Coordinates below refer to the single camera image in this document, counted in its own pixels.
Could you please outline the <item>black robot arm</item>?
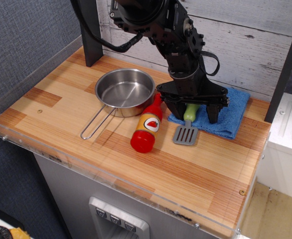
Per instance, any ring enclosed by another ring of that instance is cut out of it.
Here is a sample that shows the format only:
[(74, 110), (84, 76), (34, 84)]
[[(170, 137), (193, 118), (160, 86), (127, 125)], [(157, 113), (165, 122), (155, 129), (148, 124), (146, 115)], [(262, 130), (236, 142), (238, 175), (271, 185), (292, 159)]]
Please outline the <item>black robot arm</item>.
[(173, 115), (182, 120), (186, 104), (205, 105), (210, 123), (218, 121), (221, 109), (229, 105), (227, 89), (212, 83), (204, 57), (217, 59), (202, 50), (205, 45), (177, 0), (114, 0), (110, 17), (125, 32), (141, 34), (155, 45), (168, 64), (172, 81), (157, 86), (161, 99)]

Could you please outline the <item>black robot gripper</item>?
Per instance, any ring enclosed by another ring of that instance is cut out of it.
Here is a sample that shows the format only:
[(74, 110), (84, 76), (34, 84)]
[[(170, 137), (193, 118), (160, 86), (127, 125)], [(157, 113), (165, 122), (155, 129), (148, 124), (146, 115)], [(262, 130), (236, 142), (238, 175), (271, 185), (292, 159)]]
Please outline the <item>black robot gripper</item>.
[(228, 90), (208, 79), (200, 66), (191, 69), (168, 67), (171, 81), (156, 87), (161, 99), (177, 119), (184, 119), (186, 104), (206, 105), (211, 124), (218, 122), (221, 107), (228, 107)]

